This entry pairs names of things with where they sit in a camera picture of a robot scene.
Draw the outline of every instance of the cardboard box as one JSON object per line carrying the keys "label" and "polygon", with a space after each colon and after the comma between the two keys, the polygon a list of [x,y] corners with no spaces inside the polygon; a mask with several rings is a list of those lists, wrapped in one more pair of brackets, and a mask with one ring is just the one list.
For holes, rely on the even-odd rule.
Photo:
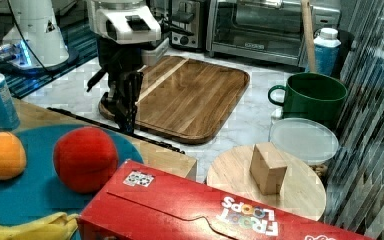
{"label": "cardboard box", "polygon": [[249,171],[264,195],[280,193],[288,165],[271,142],[254,145]]}
{"label": "cardboard box", "polygon": [[83,240],[369,239],[126,161],[80,214]]}

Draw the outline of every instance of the red ball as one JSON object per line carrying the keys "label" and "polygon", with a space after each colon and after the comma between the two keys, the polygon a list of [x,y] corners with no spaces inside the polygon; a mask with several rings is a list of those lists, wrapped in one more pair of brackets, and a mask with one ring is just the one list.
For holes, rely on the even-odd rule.
{"label": "red ball", "polygon": [[60,180],[78,193],[101,189],[118,166],[113,140],[96,127],[82,127],[58,139],[53,160]]}

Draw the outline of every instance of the froot loops box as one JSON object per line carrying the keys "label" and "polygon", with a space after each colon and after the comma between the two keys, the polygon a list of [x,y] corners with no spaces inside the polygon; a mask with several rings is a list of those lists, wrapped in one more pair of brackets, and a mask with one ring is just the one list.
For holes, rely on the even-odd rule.
{"label": "froot loops box", "polygon": [[369,239],[129,160],[78,224],[83,240]]}

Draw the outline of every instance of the teal plate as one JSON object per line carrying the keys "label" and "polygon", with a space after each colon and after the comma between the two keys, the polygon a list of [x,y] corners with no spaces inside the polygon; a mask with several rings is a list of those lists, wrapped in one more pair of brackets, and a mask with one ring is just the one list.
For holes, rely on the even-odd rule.
{"label": "teal plate", "polygon": [[[17,133],[27,156],[24,172],[11,180],[0,181],[0,225],[19,225],[56,212],[80,213],[94,194],[78,194],[58,178],[53,165],[53,150],[64,134],[85,125],[54,125]],[[143,163],[137,149],[123,136],[104,130],[114,141],[119,166],[132,159]],[[78,233],[74,239],[80,239]]]}

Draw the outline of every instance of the white bottle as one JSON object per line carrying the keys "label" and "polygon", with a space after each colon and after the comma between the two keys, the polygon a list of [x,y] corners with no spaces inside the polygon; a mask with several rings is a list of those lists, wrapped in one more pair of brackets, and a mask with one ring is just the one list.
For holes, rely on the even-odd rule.
{"label": "white bottle", "polygon": [[338,31],[333,28],[322,28],[314,39],[317,73],[330,76],[335,66],[341,42],[337,39]]}

